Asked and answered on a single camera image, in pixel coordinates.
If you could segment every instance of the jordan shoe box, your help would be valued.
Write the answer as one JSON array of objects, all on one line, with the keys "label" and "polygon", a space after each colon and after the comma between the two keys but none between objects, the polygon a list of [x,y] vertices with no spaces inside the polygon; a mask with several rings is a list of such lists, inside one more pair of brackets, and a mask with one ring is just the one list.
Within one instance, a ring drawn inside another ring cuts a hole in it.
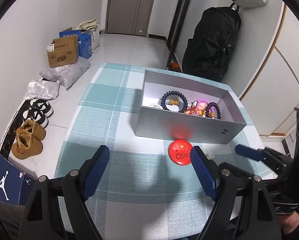
[{"label": "jordan shoe box", "polygon": [[0,201],[26,205],[36,180],[0,155]]}]

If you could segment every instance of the table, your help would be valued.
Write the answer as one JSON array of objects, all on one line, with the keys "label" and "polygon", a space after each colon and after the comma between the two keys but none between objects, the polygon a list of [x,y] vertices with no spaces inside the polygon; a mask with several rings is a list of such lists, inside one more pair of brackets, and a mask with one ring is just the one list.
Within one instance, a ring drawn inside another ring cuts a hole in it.
[{"label": "table", "polygon": [[[171,141],[137,137],[143,77],[146,68],[102,64],[80,101],[59,156],[56,177],[79,168],[105,144],[110,161],[94,196],[86,206],[104,239],[177,239],[199,233],[213,207],[205,196],[192,165],[179,166],[168,157]],[[217,164],[229,162],[265,176],[262,163],[233,154],[244,144],[263,148],[244,107],[225,84],[161,69],[229,90],[247,126],[229,144],[202,144],[206,154],[214,153]],[[65,229],[72,231],[64,204],[60,208]]]}]

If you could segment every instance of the tan boot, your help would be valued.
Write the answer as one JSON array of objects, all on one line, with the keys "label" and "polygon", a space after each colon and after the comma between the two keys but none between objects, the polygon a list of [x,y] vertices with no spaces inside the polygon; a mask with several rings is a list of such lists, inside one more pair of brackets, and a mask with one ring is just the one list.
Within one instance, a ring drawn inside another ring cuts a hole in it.
[{"label": "tan boot", "polygon": [[42,151],[43,144],[33,135],[16,133],[16,143],[11,147],[11,152],[16,158],[24,160],[28,157],[38,155]]},{"label": "tan boot", "polygon": [[41,127],[38,122],[29,119],[25,121],[23,126],[16,130],[16,134],[17,133],[33,135],[40,141],[42,141],[46,135],[45,129]]}]

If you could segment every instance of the black spiral hair tie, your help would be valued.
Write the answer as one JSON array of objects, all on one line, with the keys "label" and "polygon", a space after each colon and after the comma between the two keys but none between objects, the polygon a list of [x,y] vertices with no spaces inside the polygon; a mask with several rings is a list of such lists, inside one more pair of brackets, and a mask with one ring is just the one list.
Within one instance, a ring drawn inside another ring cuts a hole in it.
[{"label": "black spiral hair tie", "polygon": [[166,107],[166,100],[170,97],[170,96],[178,96],[180,99],[182,99],[183,101],[183,108],[182,110],[178,111],[178,113],[183,113],[187,110],[188,108],[188,102],[186,97],[179,91],[168,91],[166,92],[163,96],[162,96],[162,101],[161,101],[161,106],[163,107],[164,110],[170,111],[167,107]]},{"label": "black spiral hair tie", "polygon": [[207,107],[205,109],[205,117],[210,118],[211,107],[215,107],[216,113],[217,113],[217,119],[220,120],[222,118],[221,111],[220,111],[220,108],[218,107],[218,104],[215,102],[211,102],[207,105]]}]

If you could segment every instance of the open shoe box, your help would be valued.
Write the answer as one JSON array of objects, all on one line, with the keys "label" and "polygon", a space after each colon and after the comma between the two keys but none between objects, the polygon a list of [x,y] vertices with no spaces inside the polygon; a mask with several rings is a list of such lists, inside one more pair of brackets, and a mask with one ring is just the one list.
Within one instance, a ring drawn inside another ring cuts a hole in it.
[{"label": "open shoe box", "polygon": [[[221,110],[222,119],[178,113],[178,106],[167,105],[171,111],[147,107],[149,103],[160,104],[162,96],[172,90],[185,95],[189,107],[191,102],[200,99],[216,102]],[[245,126],[243,115],[227,90],[180,76],[145,71],[136,136],[227,144]]]}]

